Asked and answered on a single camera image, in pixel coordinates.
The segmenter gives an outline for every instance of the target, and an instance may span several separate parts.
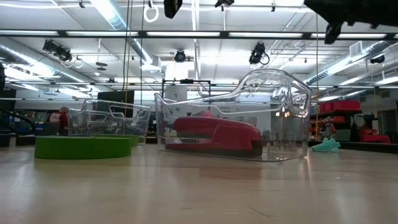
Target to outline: red stapler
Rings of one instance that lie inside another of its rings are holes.
[[[177,118],[173,123],[173,129],[181,142],[167,142],[166,149],[262,155],[261,133],[252,124],[187,116]]]

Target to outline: clear plastic container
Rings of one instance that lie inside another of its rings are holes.
[[[282,70],[254,70],[231,93],[187,101],[155,94],[162,149],[257,161],[307,155],[311,89]]]
[[[138,135],[145,143],[150,107],[104,100],[86,100],[81,111],[68,111],[68,135]]]

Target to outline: wooden floor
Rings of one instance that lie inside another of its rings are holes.
[[[398,156],[285,162],[162,152],[85,161],[0,149],[0,223],[398,223]]]

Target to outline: green platform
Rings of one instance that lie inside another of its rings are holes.
[[[131,138],[36,137],[35,157],[41,159],[105,159],[131,155]]]
[[[129,138],[131,139],[132,146],[138,145],[138,139],[139,139],[139,136],[132,134],[94,134],[93,136],[101,138]]]

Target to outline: red crate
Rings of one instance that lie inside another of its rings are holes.
[[[358,100],[339,100],[333,102],[332,110],[361,110]]]
[[[319,107],[320,107],[320,112],[321,113],[332,111],[333,110],[333,103],[330,103],[330,102],[320,103]]]
[[[345,122],[345,121],[346,121],[346,118],[344,116],[334,116],[333,117],[334,123]]]
[[[367,134],[361,136],[361,142],[379,142],[385,144],[391,144],[390,139],[386,135],[380,134]]]

